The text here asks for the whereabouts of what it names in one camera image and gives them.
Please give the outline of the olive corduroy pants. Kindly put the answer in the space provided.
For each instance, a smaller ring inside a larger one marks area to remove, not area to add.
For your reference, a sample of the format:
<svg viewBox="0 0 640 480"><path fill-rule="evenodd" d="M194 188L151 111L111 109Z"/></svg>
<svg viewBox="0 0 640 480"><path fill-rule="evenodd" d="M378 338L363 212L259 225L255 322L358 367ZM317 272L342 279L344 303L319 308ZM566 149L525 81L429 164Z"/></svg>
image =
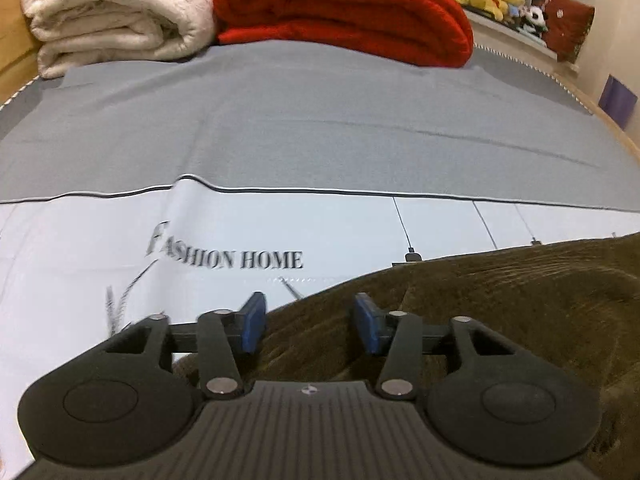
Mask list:
<svg viewBox="0 0 640 480"><path fill-rule="evenodd" d="M363 292L384 310L444 324L467 315L597 389L602 424L584 462L603 479L639 474L637 235L408 263L355 278L268 315L246 382L375 380L381 363L348 338Z"/></svg>

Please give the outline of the grey white printed bedsheet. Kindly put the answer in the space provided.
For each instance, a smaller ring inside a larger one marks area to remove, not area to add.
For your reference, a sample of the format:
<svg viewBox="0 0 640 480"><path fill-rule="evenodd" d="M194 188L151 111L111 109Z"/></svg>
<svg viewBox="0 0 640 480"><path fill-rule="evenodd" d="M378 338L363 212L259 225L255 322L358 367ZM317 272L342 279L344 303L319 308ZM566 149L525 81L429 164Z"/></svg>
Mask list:
<svg viewBox="0 0 640 480"><path fill-rule="evenodd" d="M160 312L639 229L639 165L550 76L266 41L36 80L1 110L1 474L36 379Z"/></svg>

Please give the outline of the purple bag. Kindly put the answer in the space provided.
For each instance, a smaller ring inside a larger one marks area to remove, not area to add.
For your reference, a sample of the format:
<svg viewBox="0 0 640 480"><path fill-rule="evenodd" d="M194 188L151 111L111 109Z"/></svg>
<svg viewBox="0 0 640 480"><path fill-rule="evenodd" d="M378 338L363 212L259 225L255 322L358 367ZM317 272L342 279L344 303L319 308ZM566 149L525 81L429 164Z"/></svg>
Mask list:
<svg viewBox="0 0 640 480"><path fill-rule="evenodd" d="M638 96L613 75L608 76L599 100L601 110L621 129L629 124Z"/></svg>

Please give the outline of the wooden headboard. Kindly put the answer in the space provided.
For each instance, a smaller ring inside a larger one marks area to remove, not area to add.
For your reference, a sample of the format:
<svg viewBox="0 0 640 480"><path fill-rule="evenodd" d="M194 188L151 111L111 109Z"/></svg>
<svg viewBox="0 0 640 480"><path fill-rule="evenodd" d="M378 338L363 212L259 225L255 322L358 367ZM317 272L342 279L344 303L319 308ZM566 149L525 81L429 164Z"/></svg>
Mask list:
<svg viewBox="0 0 640 480"><path fill-rule="evenodd" d="M32 36L21 0L1 0L1 102L38 75L40 42Z"/></svg>

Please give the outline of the panda plush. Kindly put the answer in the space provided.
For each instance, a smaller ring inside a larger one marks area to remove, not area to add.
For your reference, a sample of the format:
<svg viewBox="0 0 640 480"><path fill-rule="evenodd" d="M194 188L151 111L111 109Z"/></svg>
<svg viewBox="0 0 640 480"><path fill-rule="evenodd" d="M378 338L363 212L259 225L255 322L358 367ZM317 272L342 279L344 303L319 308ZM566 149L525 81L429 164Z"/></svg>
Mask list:
<svg viewBox="0 0 640 480"><path fill-rule="evenodd" d="M522 29L530 34L541 34L548 30L544 11L539 6L526 6L523 11Z"/></svg>

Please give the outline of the cream folded blanket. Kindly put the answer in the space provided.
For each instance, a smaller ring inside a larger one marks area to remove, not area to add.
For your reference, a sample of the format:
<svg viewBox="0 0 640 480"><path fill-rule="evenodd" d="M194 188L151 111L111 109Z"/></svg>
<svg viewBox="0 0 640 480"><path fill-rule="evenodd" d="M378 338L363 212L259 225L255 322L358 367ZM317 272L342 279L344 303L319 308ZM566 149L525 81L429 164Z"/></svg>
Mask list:
<svg viewBox="0 0 640 480"><path fill-rule="evenodd" d="M44 79L112 61L175 61L215 38L213 0L21 0Z"/></svg>

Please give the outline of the red folded blanket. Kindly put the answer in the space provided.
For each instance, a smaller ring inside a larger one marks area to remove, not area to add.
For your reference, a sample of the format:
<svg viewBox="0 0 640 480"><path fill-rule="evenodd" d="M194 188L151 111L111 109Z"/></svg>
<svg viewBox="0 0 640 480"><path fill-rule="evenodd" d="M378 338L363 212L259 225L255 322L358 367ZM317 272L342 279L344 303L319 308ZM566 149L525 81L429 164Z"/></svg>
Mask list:
<svg viewBox="0 0 640 480"><path fill-rule="evenodd" d="M213 0L222 44L306 41L420 67L460 68L474 50L456 0Z"/></svg>

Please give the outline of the wooden bed frame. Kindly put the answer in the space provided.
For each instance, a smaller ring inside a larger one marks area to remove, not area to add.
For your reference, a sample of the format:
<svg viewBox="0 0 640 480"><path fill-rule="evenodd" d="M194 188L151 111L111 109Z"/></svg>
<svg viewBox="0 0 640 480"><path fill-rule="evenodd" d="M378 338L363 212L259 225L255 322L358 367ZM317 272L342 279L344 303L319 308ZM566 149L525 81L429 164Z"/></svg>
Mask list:
<svg viewBox="0 0 640 480"><path fill-rule="evenodd" d="M537 73L541 73L547 78L553 80L558 86L563 88L566 93L570 94L574 100L579 103L588 113L591 115L596 115L597 118L600 119L606 125L606 128L610 130L610 133L614 136L616 141L629 153L631 156L638 162L640 160L639 148L638 145L634 143L633 140L628 136L628 134L620 128L619 125L614 122L614 120L605 113L602 108L598 107L598 104L593 102L589 96L579 90L574 84L561 77L556 73L548 73L545 70L537 67L536 65L527 63L526 61L521 60L520 58L514 58L514 56L510 54L506 54L499 50L493 49L491 47L484 46L484 44L478 44L477 42L474 44L474 48L476 50L482 50L488 52L492 55L498 56L499 58L505 58L514 63L521 64L523 66L528 67L530 70L534 70Z"/></svg>

